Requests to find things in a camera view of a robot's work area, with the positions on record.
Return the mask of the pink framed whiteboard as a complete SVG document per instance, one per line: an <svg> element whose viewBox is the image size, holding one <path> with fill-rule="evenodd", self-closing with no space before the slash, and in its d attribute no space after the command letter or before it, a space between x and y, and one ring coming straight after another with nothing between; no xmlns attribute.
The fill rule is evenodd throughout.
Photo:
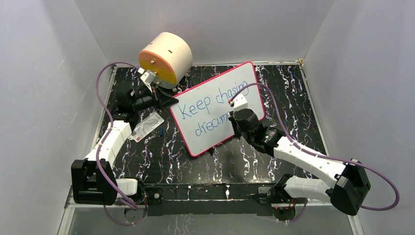
<svg viewBox="0 0 415 235"><path fill-rule="evenodd" d="M253 63L245 62L174 96L179 102L170 111L192 157L234 135L227 112L232 110L229 100L237 92L259 120L265 118L257 82Z"/></svg>

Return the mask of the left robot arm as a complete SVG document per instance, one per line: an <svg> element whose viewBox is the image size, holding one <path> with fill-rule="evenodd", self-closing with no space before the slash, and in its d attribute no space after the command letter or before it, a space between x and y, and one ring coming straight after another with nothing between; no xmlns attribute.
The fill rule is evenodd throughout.
<svg viewBox="0 0 415 235"><path fill-rule="evenodd" d="M141 111L153 107L161 112L179 101L155 83L141 84L137 89L123 83L114 95L113 109L106 110L110 118L107 130L84 159L71 165L73 198L77 204L109 206L120 201L136 209L145 200L146 190L138 179L115 178L115 158L138 125Z"/></svg>

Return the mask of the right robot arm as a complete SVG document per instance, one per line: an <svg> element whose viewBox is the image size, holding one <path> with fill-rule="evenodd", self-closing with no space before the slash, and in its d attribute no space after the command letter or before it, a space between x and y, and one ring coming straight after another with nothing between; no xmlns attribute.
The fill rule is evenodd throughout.
<svg viewBox="0 0 415 235"><path fill-rule="evenodd" d="M285 174L268 198L287 203L294 198L331 203L337 210L356 215L371 185L360 161L329 160L319 152L290 142L278 129L264 126L250 109L228 112L236 137L243 137L255 150L290 162L314 175L313 179Z"/></svg>

